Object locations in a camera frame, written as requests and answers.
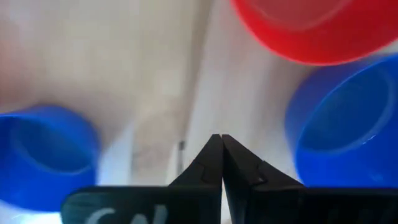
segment blue plastic cup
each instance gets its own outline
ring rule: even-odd
[[[285,131],[309,187],[398,187],[398,55],[324,67],[287,108]]]
[[[59,106],[0,115],[0,200],[58,212],[66,196],[95,185],[100,144],[92,125]]]

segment red cup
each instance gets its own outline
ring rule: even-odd
[[[310,65],[365,57],[398,37],[398,0],[232,0],[267,48]]]

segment plastic cup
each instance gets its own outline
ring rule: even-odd
[[[398,55],[314,72],[285,131],[308,187],[398,187]]]
[[[96,132],[65,108],[0,115],[0,143],[0,200],[13,206],[58,212],[70,192],[96,184]]]
[[[299,63],[336,65],[367,56],[398,37],[398,1],[232,0],[252,34]]]

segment red plastic cup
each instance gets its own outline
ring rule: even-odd
[[[365,57],[398,37],[398,0],[232,0],[255,37],[311,65]]]

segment beige surface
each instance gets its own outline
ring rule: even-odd
[[[295,177],[284,110],[312,68],[261,47],[226,0],[0,0],[0,30],[0,111],[49,102],[91,119],[102,184],[166,184],[175,144],[187,166],[213,133]]]

